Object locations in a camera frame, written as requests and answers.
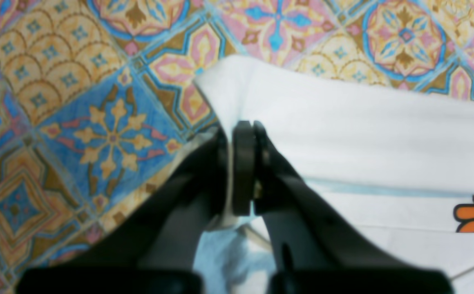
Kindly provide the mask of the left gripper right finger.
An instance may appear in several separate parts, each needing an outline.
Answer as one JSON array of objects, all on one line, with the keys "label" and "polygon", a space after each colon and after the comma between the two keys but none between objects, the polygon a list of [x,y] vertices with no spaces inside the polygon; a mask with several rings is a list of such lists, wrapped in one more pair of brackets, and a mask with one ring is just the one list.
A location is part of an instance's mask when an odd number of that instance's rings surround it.
[{"label": "left gripper right finger", "polygon": [[439,270],[412,266],[363,237],[311,189],[258,121],[232,131],[232,212],[261,216],[277,272],[269,294],[452,294]]}]

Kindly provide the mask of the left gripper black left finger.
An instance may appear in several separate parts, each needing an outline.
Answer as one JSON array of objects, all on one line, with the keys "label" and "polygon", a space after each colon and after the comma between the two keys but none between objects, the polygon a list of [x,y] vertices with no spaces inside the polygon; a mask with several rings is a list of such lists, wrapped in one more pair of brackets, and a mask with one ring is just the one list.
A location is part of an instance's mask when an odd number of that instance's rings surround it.
[{"label": "left gripper black left finger", "polygon": [[18,294],[202,294],[193,264],[200,237],[224,210],[227,139],[202,134],[170,178],[117,229],[54,267],[32,268]]}]

